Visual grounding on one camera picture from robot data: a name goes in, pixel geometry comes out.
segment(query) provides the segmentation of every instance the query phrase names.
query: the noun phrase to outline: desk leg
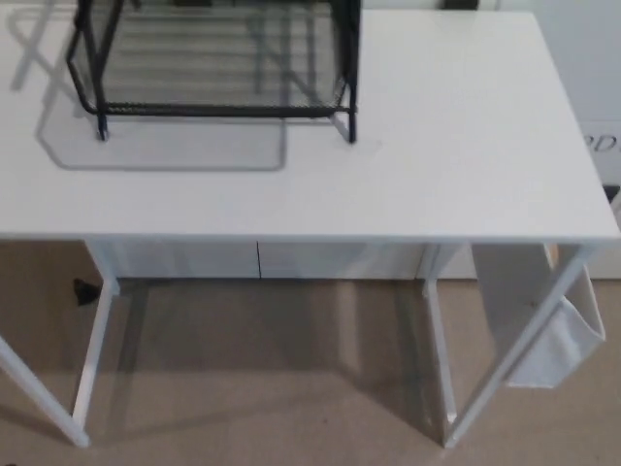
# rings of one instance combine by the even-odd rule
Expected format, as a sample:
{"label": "desk leg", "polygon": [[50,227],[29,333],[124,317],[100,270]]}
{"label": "desk leg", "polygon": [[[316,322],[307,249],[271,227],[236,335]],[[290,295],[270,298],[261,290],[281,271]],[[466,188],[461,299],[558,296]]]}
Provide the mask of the desk leg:
{"label": "desk leg", "polygon": [[452,448],[457,444],[496,390],[504,383],[509,371],[528,350],[551,318],[559,300],[583,270],[585,262],[595,250],[590,246],[564,247],[564,249],[566,253],[563,254],[559,265],[543,287],[541,297],[533,304],[537,308],[533,318],[507,352],[497,358],[494,366],[477,386],[464,412],[458,415],[450,426],[444,441],[447,448]]}
{"label": "desk leg", "polygon": [[90,341],[88,342],[82,376],[78,385],[78,395],[74,405],[73,419],[81,428],[84,428],[86,424],[86,416],[88,415],[90,398],[95,384],[95,377],[97,376],[101,348],[104,345],[106,327],[108,326],[110,308],[112,307],[113,298],[119,293],[118,281],[114,276],[113,268],[110,266],[101,248],[92,241],[87,241],[86,247],[100,275],[104,279],[104,285],[99,295],[97,314],[95,315],[95,321],[90,333]]}
{"label": "desk leg", "polygon": [[88,447],[90,439],[83,427],[71,418],[65,408],[2,338],[0,338],[0,367],[76,446]]}
{"label": "desk leg", "polygon": [[435,366],[438,371],[441,389],[441,408],[444,414],[442,430],[446,431],[457,417],[453,384],[450,378],[448,350],[444,338],[440,299],[438,296],[438,277],[441,270],[459,249],[458,245],[430,245],[425,249],[421,262],[421,275],[425,278],[423,297],[427,303],[427,313],[431,324],[432,342],[434,345]]}
{"label": "desk leg", "polygon": [[113,274],[112,268],[109,267],[105,255],[94,243],[87,242],[86,246],[104,279],[104,285],[97,305],[97,314],[93,323],[90,342],[88,343],[73,416],[65,410],[7,342],[0,337],[0,368],[8,374],[11,380],[32,399],[77,447],[82,448],[90,445],[90,439],[84,431],[84,425],[97,374],[99,356],[104,343],[110,307],[112,306],[114,296],[119,291],[118,281]]}

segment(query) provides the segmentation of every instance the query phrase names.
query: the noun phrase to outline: desk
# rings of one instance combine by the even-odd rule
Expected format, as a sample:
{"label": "desk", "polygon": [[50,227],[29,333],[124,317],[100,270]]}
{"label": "desk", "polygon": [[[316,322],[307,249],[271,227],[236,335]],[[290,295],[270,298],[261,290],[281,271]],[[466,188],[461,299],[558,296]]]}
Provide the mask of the desk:
{"label": "desk", "polygon": [[[47,15],[45,30],[35,27],[27,41],[19,40],[21,14]],[[0,236],[83,240],[104,280],[72,414],[1,339],[0,365],[80,447],[89,444],[84,422],[118,291],[105,242],[423,246],[417,276],[425,280],[434,323],[450,447],[583,273],[591,252],[620,237],[530,14],[365,12],[359,143],[348,146],[330,126],[290,125],[285,166],[262,173],[59,167],[36,135],[50,88],[60,85],[50,76],[62,65],[71,11],[3,4],[0,16]],[[111,125],[111,140],[102,145],[83,131],[84,118],[68,114],[56,126],[84,156],[115,150],[115,133],[136,138],[138,147],[175,153],[166,138],[143,141],[140,126],[123,129],[123,122]],[[209,140],[197,144],[210,147]],[[561,246],[557,267],[532,290],[532,318],[458,414],[436,280],[463,243],[497,245],[498,254],[508,256],[513,245]],[[522,265],[507,267],[499,274],[511,287],[510,268]]]}

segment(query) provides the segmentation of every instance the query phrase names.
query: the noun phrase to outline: beige carpet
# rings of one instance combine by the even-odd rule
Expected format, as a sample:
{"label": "beige carpet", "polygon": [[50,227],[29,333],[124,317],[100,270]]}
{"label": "beige carpet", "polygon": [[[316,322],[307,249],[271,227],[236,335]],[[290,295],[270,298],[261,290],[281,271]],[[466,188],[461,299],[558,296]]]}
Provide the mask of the beige carpet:
{"label": "beige carpet", "polygon": [[[0,245],[0,332],[69,406],[93,319],[78,244]],[[124,284],[88,429],[70,446],[0,376],[0,465],[617,465],[621,283],[598,283],[609,342],[555,391],[504,389],[455,450],[438,435],[412,283]],[[463,403],[492,358],[473,283],[441,303]]]}

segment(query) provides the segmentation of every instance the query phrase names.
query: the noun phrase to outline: white metal leg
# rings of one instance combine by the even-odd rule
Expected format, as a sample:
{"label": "white metal leg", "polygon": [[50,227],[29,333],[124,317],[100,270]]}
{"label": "white metal leg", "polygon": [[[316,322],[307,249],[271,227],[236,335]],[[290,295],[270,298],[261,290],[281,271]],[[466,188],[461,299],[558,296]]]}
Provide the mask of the white metal leg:
{"label": "white metal leg", "polygon": [[450,366],[448,360],[448,349],[444,338],[444,327],[440,312],[440,300],[438,298],[437,282],[427,281],[423,288],[423,296],[427,300],[427,310],[431,320],[433,345],[436,351],[436,366],[440,378],[441,403],[445,416],[446,425],[451,424],[457,417],[457,407],[455,405],[455,395],[453,393],[453,383],[450,378]]}
{"label": "white metal leg", "polygon": [[110,266],[110,262],[103,250],[95,241],[86,241],[85,243],[93,262],[99,270],[99,274],[104,279],[104,284],[99,295],[99,302],[97,303],[97,313],[90,333],[86,358],[78,385],[78,395],[74,405],[73,419],[82,428],[86,424],[86,416],[90,407],[90,398],[95,385],[95,377],[97,376],[99,357],[101,355],[101,348],[104,345],[106,327],[108,326],[108,316],[110,315],[113,298],[118,295],[120,290],[114,270]]}
{"label": "white metal leg", "polygon": [[97,303],[97,314],[93,322],[93,329],[90,333],[90,341],[88,342],[88,350],[86,351],[86,359],[82,368],[82,376],[78,386],[78,396],[74,406],[74,421],[82,428],[86,423],[86,415],[90,406],[90,397],[95,384],[95,376],[97,375],[97,366],[99,364],[99,356],[101,348],[104,344],[104,336],[106,335],[106,326],[108,325],[108,316],[113,303],[113,297],[118,284],[104,280],[104,285],[99,295]]}
{"label": "white metal leg", "polygon": [[71,418],[65,408],[1,337],[0,367],[76,446],[88,447],[90,439],[82,426]]}
{"label": "white metal leg", "polygon": [[440,300],[438,297],[438,276],[451,257],[459,249],[458,245],[429,245],[421,262],[421,276],[425,278],[423,297],[431,322],[432,339],[435,350],[435,363],[441,387],[441,404],[444,413],[444,429],[457,417],[453,384],[450,377],[448,349],[444,338]]}
{"label": "white metal leg", "polygon": [[458,415],[455,422],[449,427],[444,442],[447,448],[452,448],[457,444],[496,390],[502,385],[508,372],[519,361],[524,351],[528,349],[550,319],[557,303],[582,271],[586,260],[591,256],[594,249],[589,246],[582,246],[568,251],[568,248],[565,247],[565,251],[566,254],[561,257],[559,266],[543,287],[541,298],[533,303],[533,306],[537,307],[533,318],[507,352],[497,358],[494,367],[488,371],[474,391],[464,412]]}
{"label": "white metal leg", "polygon": [[104,285],[97,304],[97,314],[88,343],[86,359],[82,368],[82,377],[78,387],[78,396],[73,416],[56,400],[37,376],[11,349],[7,342],[0,337],[0,368],[6,372],[31,399],[49,417],[49,419],[71,440],[77,447],[88,447],[90,439],[84,431],[86,415],[90,405],[97,365],[104,335],[108,323],[108,316],[113,297],[118,294],[118,281],[112,269],[108,267],[105,255],[96,244],[87,242],[95,265],[104,279]]}

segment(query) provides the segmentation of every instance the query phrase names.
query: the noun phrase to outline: black cable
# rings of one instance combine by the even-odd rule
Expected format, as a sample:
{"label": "black cable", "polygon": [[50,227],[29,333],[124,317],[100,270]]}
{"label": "black cable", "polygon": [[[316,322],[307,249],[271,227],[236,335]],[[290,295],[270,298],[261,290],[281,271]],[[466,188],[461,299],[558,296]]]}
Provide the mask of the black cable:
{"label": "black cable", "polygon": [[478,0],[443,0],[443,10],[478,10]]}
{"label": "black cable", "polygon": [[256,243],[256,261],[259,264],[259,280],[263,278],[263,273],[261,272],[261,252],[259,252],[259,243]]}

